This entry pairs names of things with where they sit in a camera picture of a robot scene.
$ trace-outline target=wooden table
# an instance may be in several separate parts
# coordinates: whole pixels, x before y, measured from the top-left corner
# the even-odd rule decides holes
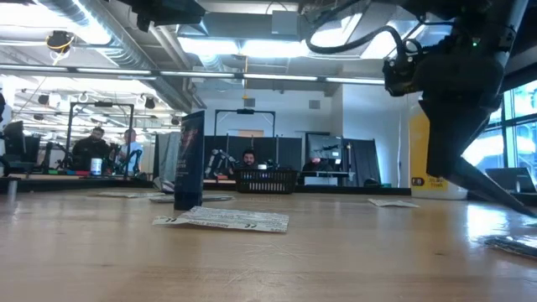
[[[88,196],[98,191],[0,202],[2,302],[537,301],[537,262],[479,242],[537,234],[498,206],[387,209],[322,194],[206,203],[290,215],[288,232],[272,234],[152,226],[172,205]]]

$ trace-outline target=black basket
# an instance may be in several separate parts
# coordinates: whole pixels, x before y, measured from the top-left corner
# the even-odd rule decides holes
[[[295,191],[298,171],[235,170],[237,192],[291,194]]]

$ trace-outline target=paper sheet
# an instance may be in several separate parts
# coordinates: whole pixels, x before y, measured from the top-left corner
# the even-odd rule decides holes
[[[420,207],[411,202],[401,200],[375,200],[373,198],[369,198],[368,200],[376,206]]]
[[[509,253],[537,257],[536,236],[491,236],[485,238],[485,245],[499,248]]]
[[[229,195],[203,195],[201,197],[203,201],[227,201],[227,200],[233,200],[233,196]],[[173,203],[175,201],[175,198],[173,195],[166,195],[166,196],[157,196],[153,198],[149,198],[154,203]]]
[[[289,216],[276,213],[223,210],[195,206],[177,218],[159,216],[153,221],[153,225],[177,225],[184,223],[247,231],[287,232]]]
[[[152,192],[152,193],[133,193],[133,192],[101,192],[99,196],[106,197],[127,197],[127,198],[148,198],[155,196],[162,196],[164,193]]]

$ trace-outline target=glass window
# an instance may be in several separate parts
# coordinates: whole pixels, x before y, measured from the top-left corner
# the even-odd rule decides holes
[[[462,155],[482,172],[490,168],[503,168],[502,130],[481,133]]]
[[[500,108],[491,113],[490,115],[490,120],[488,121],[488,123],[493,123],[493,122],[501,122],[502,121],[502,106],[500,106]]]
[[[537,92],[537,81],[514,88],[512,92],[515,117],[523,117],[537,113],[537,96],[535,95]]]
[[[537,123],[531,122],[516,127],[516,166],[528,168],[529,173],[537,180],[537,154],[535,144],[537,143]]]

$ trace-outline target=man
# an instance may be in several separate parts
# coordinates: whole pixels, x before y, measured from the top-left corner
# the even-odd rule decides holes
[[[102,159],[108,154],[108,145],[102,139],[104,130],[95,127],[88,138],[83,138],[75,143],[73,148],[74,169],[89,171],[91,159]]]
[[[331,172],[334,169],[328,162],[318,159],[318,158],[312,158],[308,163],[302,167],[302,172],[317,172],[317,171],[325,171],[325,172]]]
[[[258,164],[255,162],[255,152],[252,149],[246,149],[242,152],[242,162],[235,166],[235,169],[257,169]],[[233,169],[229,168],[229,174],[233,175]]]
[[[130,141],[131,145],[131,154],[134,151],[141,150],[142,154],[140,155],[140,158],[138,160],[138,169],[141,169],[142,166],[142,156],[143,156],[143,147],[141,143],[138,143],[136,141],[136,131],[134,129],[128,129],[123,134],[123,139],[125,140],[125,144],[121,146],[119,150],[119,154],[116,157],[116,163],[117,164],[124,164],[125,161],[128,158],[128,142]],[[128,173],[132,173],[134,171],[134,165],[136,164],[136,155],[134,155],[128,162]]]

